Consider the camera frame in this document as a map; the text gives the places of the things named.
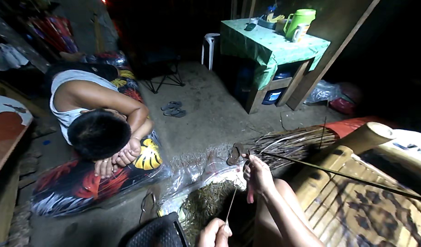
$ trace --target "clothes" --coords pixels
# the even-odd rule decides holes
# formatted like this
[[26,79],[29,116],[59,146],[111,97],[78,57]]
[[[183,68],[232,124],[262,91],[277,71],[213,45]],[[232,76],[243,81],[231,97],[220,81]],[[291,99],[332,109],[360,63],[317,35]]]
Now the clothes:
[[79,108],[79,109],[75,109],[75,110],[71,110],[71,111],[67,111],[67,112],[59,112],[55,109],[55,106],[53,104],[53,98],[55,96],[55,92],[58,89],[59,86],[61,86],[63,83],[67,82],[67,81],[72,81],[72,80],[83,80],[83,81],[92,81],[95,82],[103,87],[109,88],[111,90],[114,90],[116,92],[119,92],[117,90],[117,87],[114,86],[113,84],[111,84],[109,81],[107,81],[106,79],[95,75],[93,73],[90,72],[86,72],[86,71],[82,71],[82,70],[66,70],[64,72],[60,72],[52,81],[52,86],[51,86],[51,92],[52,92],[52,96],[50,98],[50,109],[52,111],[52,113],[58,118],[60,126],[61,126],[61,132],[62,135],[64,136],[65,140],[67,141],[67,143],[70,143],[69,141],[69,137],[67,136],[67,129],[69,128],[70,124],[81,115],[81,111],[83,110],[88,110],[88,109],[84,109],[84,108]]

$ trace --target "green pitcher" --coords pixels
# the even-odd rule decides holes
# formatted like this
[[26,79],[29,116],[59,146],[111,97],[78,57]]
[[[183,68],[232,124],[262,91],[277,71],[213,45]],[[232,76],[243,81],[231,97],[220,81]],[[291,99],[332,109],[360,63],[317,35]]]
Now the green pitcher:
[[[291,24],[288,29],[286,29],[288,20],[290,20],[292,15],[293,19],[291,20]],[[316,10],[314,9],[299,9],[294,14],[290,14],[284,26],[285,38],[291,40],[297,25],[301,23],[311,24],[314,19],[316,19]]]

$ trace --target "painted board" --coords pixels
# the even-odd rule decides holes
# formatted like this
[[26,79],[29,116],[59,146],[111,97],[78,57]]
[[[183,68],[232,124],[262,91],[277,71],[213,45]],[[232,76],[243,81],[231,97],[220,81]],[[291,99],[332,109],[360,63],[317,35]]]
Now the painted board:
[[32,122],[32,114],[20,102],[0,96],[0,170]]

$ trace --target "flip-flop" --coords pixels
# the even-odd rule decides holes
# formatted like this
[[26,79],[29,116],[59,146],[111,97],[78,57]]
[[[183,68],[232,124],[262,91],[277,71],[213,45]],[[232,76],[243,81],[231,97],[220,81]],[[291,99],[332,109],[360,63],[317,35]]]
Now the flip-flop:
[[176,108],[176,109],[164,111],[163,115],[173,116],[173,117],[184,117],[186,115],[186,110]]
[[182,105],[183,104],[181,104],[180,101],[171,101],[167,105],[162,106],[160,109],[162,109],[162,111],[165,111],[168,109],[180,108]]
[[226,161],[227,165],[230,165],[230,166],[236,165],[243,151],[244,151],[244,146],[241,143],[237,142],[233,144],[230,156]]

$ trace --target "plastic chair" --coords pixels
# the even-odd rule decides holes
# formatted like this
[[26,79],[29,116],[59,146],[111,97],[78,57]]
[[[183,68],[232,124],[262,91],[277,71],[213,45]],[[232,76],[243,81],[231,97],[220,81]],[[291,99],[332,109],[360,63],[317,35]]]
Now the plastic chair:
[[[209,70],[212,70],[213,63],[213,48],[215,47],[215,37],[218,37],[219,33],[208,33],[204,36],[204,40],[209,43]],[[204,44],[201,51],[201,64],[204,64]]]

